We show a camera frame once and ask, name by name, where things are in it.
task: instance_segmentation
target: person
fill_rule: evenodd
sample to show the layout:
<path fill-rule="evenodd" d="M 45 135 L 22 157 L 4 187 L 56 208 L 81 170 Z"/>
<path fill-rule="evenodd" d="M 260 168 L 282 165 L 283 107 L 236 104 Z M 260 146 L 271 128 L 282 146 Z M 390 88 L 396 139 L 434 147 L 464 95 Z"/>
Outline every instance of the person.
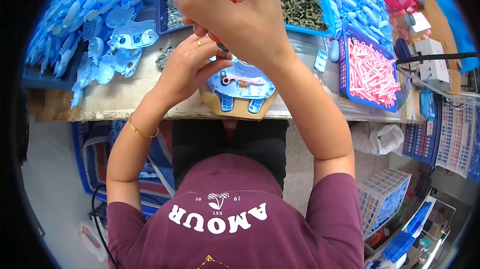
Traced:
<path fill-rule="evenodd" d="M 174 3 L 195 34 L 171 53 L 108 160 L 108 247 L 118 267 L 363 268 L 350 130 L 293 50 L 280 0 Z M 168 110 L 232 66 L 207 31 L 261 69 L 288 107 L 313 155 L 306 218 L 282 200 L 288 123 L 275 120 L 238 121 L 231 145 L 220 120 L 174 121 L 177 191 L 148 221 L 142 215 L 138 176 L 149 136 Z"/>

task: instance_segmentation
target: pink plastic part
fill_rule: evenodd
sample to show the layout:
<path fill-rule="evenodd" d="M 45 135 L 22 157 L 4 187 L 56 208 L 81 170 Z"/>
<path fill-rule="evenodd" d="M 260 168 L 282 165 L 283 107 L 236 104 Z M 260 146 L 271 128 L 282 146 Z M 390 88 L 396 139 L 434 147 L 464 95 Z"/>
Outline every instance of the pink plastic part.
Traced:
<path fill-rule="evenodd" d="M 393 75 L 395 60 L 373 49 L 373 45 L 348 38 L 350 94 L 389 108 L 395 104 L 400 83 Z"/>
<path fill-rule="evenodd" d="M 265 84 L 265 80 L 264 79 L 253 79 L 253 78 L 246 78 L 246 77 L 241 77 L 241 76 L 229 76 L 229 77 L 224 77 L 223 78 L 223 83 L 225 85 L 228 85 L 231 83 L 232 80 L 238 80 L 238 81 L 246 81 L 250 84 L 253 84 L 253 85 L 263 85 Z"/>

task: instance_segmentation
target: workbench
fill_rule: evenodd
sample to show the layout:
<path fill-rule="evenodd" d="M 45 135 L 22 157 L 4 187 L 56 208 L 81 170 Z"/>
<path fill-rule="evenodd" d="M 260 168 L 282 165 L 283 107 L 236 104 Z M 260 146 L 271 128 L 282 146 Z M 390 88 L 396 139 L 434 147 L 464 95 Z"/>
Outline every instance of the workbench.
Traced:
<path fill-rule="evenodd" d="M 143 96 L 153 88 L 159 80 L 161 70 L 155 61 L 161 51 L 169 46 L 176 47 L 193 33 L 191 28 L 176 33 L 160 36 L 155 44 L 143 49 L 140 62 L 133 76 L 116 73 L 105 85 L 93 81 L 84 89 L 83 101 L 70 110 L 72 93 L 69 91 L 46 90 L 45 107 L 36 115 L 37 122 L 46 121 L 96 121 L 127 119 L 140 103 Z M 292 46 L 302 62 L 315 72 L 315 56 L 321 38 L 288 32 Z M 345 118 L 349 121 L 400 122 L 400 111 L 397 113 L 370 107 L 353 102 L 339 95 L 339 66 L 327 62 L 325 72 L 317 75 L 325 91 L 337 104 Z M 219 118 L 205 105 L 197 91 L 189 99 L 177 104 L 168 111 L 165 119 L 213 119 Z M 280 96 L 277 96 L 266 113 L 268 119 L 291 119 L 289 110 Z"/>

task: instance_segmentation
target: gold necklace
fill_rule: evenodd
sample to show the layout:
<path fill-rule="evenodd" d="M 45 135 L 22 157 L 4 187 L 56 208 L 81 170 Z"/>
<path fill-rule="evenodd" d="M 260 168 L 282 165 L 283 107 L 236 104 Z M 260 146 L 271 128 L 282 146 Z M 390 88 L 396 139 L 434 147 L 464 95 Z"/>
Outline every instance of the gold necklace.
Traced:
<path fill-rule="evenodd" d="M 219 262 L 219 261 L 213 259 L 213 257 L 212 257 L 211 255 L 207 255 L 207 256 L 205 257 L 205 261 L 204 261 L 204 262 L 200 265 L 200 267 L 198 267 L 197 269 L 200 269 L 202 266 L 204 266 L 205 264 L 207 264 L 207 262 L 215 262 L 215 263 L 218 263 L 218 264 L 220 264 L 220 265 L 225 266 L 226 268 L 231 269 L 230 266 L 227 266 L 227 265 L 225 265 L 224 263 Z"/>

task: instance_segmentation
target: white crate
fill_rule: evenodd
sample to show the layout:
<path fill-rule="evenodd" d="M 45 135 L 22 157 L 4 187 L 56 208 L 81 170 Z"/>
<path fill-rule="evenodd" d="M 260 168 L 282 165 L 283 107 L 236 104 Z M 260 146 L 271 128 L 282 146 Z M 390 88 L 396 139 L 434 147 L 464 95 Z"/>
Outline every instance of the white crate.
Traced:
<path fill-rule="evenodd" d="M 399 170 L 385 169 L 357 185 L 361 229 L 364 240 L 381 227 L 378 226 L 375 230 L 372 230 L 385 199 L 405 182 L 407 183 L 407 187 L 405 188 L 406 193 L 411 176 L 410 173 L 405 173 Z M 390 218 L 395 216 L 399 211 L 402 201 L 403 200 L 400 201 L 395 213 L 390 216 Z"/>

